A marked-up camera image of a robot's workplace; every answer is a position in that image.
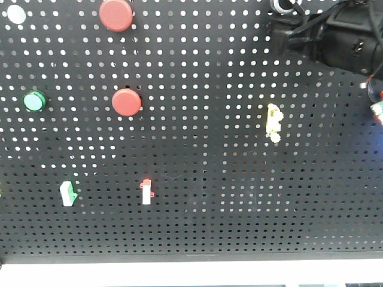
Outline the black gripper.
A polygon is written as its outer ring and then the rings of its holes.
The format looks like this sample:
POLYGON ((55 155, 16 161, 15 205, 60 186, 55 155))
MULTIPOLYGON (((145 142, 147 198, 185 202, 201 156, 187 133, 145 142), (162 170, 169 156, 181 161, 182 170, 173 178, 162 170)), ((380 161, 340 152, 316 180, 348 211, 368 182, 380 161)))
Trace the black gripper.
POLYGON ((359 75, 382 75, 382 2, 340 1, 320 14, 274 12, 267 29, 276 53, 294 53, 359 75))

